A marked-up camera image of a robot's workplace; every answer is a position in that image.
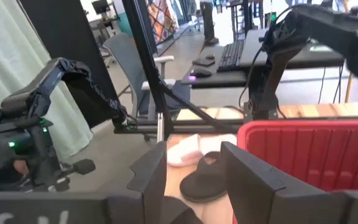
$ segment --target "gray concrete floor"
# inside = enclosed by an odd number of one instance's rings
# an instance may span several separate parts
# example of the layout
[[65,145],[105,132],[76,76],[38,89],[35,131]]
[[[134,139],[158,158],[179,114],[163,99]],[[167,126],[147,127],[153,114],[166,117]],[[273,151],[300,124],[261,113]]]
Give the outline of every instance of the gray concrete floor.
[[[230,15],[215,15],[216,35],[221,39],[221,44],[232,42],[231,28],[227,26],[230,23]],[[191,65],[191,61],[198,57],[201,51],[204,37],[201,31],[199,34],[193,31],[192,35],[180,37],[164,55],[173,55],[175,61],[168,63],[166,67],[166,77],[181,80]],[[111,80],[117,92],[120,92],[126,85],[127,79],[119,65],[111,65],[109,68]],[[346,69],[343,76],[348,76]],[[323,68],[311,70],[289,70],[283,75],[281,83],[278,86],[277,96],[281,105],[298,104],[317,104],[321,80],[302,81],[301,79],[322,78]],[[327,68],[326,78],[335,78],[334,80],[325,80],[322,103],[332,103],[334,92],[338,84],[338,68]],[[342,102],[346,92],[347,79],[342,79]],[[224,105],[237,106],[238,97],[241,88],[221,88],[208,90],[192,90],[191,102],[196,105],[218,107]],[[131,96],[129,94],[120,97],[121,103],[127,107],[128,111],[132,109]],[[351,89],[351,101],[358,101],[358,79],[354,78]],[[86,175],[75,175],[72,177],[72,191],[94,191],[105,182],[114,179],[120,172],[127,169],[128,166],[149,150],[155,143],[146,143],[140,134],[114,134],[112,124],[105,122],[93,129],[94,138],[89,146],[78,155],[71,158],[70,161],[89,158],[95,161],[96,171]]]

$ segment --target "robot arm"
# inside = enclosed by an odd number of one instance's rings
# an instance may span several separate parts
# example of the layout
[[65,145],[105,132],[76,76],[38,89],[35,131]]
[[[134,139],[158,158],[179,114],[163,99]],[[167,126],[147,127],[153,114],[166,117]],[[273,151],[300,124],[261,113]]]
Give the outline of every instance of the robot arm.
[[64,58],[52,59],[30,84],[1,103],[0,170],[14,159],[23,159],[30,171],[30,182],[26,182],[26,187],[21,182],[13,185],[1,182],[0,190],[45,190],[50,186],[66,189],[67,182],[60,179],[72,172],[86,174],[94,169],[93,162],[88,160],[62,168],[48,131],[52,123],[42,118],[50,107],[50,94],[61,80],[90,94],[99,109],[108,113],[115,129],[127,127],[125,108],[118,99],[103,94],[86,65]]
[[275,109],[275,91],[285,67],[309,39],[342,54],[348,69],[358,77],[358,17],[317,5],[297,5],[284,20],[272,24],[263,38],[262,50],[268,58],[263,82],[251,97],[253,112]]
[[90,93],[100,109],[109,113],[114,126],[121,128],[126,122],[126,110],[118,99],[110,99],[103,94],[91,79],[89,68],[81,63],[65,58],[49,61],[41,72],[26,87],[5,98],[1,103],[2,113],[6,119],[24,117],[41,118],[48,112],[51,104],[50,94],[59,81]]

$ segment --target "white curtain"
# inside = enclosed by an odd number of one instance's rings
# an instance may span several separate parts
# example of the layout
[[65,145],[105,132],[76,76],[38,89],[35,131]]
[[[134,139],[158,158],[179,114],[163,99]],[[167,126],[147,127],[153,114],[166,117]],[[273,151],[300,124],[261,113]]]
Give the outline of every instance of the white curtain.
[[[26,86],[49,60],[18,3],[0,0],[0,103]],[[60,158],[67,158],[87,146],[93,135],[64,83],[53,91],[51,100],[46,115],[54,123],[50,133]]]

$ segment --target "slipper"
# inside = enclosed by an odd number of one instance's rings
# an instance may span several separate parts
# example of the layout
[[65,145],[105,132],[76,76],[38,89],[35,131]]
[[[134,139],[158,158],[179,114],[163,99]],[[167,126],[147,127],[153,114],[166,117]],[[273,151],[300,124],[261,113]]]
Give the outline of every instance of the slipper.
[[193,209],[181,200],[164,196],[161,207],[160,224],[203,224]]
[[[206,158],[215,159],[212,164]],[[226,194],[224,172],[220,165],[220,153],[209,152],[198,162],[196,171],[180,182],[182,196],[192,202],[205,203]]]
[[200,151],[200,136],[194,134],[172,146],[167,152],[167,164],[173,167],[183,167],[197,164],[202,158]]
[[220,152],[221,144],[224,141],[237,144],[237,138],[234,134],[222,134],[214,137],[205,137],[200,140],[200,151],[203,155],[206,155],[209,152]]

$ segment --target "white slipper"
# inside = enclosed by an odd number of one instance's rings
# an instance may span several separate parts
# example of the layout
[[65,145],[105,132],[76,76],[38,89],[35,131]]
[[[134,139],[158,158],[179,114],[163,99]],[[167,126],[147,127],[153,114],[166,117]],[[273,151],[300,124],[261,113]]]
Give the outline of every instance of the white slipper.
[[196,164],[201,158],[200,136],[194,134],[172,146],[167,152],[167,164],[183,167]]
[[237,144],[237,137],[234,134],[222,134],[214,137],[205,137],[200,140],[200,151],[203,155],[209,152],[220,152],[223,141]]

